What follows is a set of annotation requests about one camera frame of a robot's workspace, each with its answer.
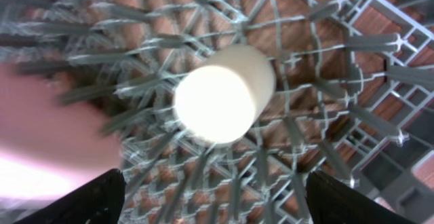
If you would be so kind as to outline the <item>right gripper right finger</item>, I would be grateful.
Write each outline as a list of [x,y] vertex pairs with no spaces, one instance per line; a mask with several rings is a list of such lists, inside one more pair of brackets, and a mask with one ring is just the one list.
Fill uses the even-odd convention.
[[309,174],[306,193],[314,224],[414,224],[321,171]]

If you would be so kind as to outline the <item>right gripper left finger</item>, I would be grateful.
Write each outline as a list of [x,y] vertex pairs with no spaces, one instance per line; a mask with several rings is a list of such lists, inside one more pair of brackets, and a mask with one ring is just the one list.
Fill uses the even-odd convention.
[[117,224],[125,186],[122,171],[113,168],[14,224]]

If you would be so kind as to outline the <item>white paper cup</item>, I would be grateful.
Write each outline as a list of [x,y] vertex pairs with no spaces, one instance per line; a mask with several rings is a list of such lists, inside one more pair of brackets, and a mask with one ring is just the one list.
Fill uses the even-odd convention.
[[274,68],[260,50],[229,45],[182,78],[174,90],[174,116],[205,144],[230,145],[260,117],[275,87]]

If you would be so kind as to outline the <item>large pink plate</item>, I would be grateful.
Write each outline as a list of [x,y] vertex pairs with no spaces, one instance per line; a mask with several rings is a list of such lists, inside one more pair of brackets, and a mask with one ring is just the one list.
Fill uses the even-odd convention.
[[121,165],[119,139],[86,102],[62,107],[61,91],[1,65],[1,197],[53,200]]

